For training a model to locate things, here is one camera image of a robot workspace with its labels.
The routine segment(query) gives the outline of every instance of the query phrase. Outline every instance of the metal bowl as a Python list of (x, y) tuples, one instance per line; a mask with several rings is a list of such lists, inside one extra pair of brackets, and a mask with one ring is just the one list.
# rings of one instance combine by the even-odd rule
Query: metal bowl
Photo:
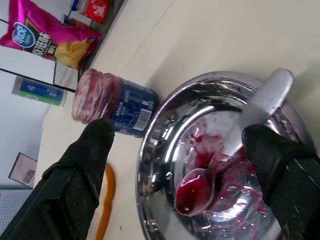
[[(146, 239), (275, 239), (281, 229), (270, 209), (256, 213), (255, 202), (245, 192), (234, 197), (241, 207), (209, 211), (197, 216), (177, 213), (174, 197), (178, 184), (189, 171), (184, 143), (199, 120), (206, 120), (205, 132), (225, 135), (242, 107), (263, 82), (250, 75), (230, 71), (197, 76), (176, 89), (154, 116), (142, 142), (137, 164), (136, 204)], [(304, 143), (314, 150), (303, 121), (288, 101), (266, 126), (278, 134)], [(244, 185), (260, 190), (256, 177), (247, 176)], [(246, 219), (248, 227), (239, 223)]]

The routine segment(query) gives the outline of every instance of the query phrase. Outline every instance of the spoon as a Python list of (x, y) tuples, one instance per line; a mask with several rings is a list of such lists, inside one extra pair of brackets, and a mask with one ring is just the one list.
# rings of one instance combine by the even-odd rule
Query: spoon
[(232, 156), (242, 147), (243, 130), (250, 125), (263, 125), (282, 105), (293, 80), (289, 70), (275, 70), (244, 106), (208, 168), (196, 168), (184, 176), (174, 198), (174, 206), (180, 214), (194, 216), (211, 205), (215, 196), (216, 176), (233, 163)]

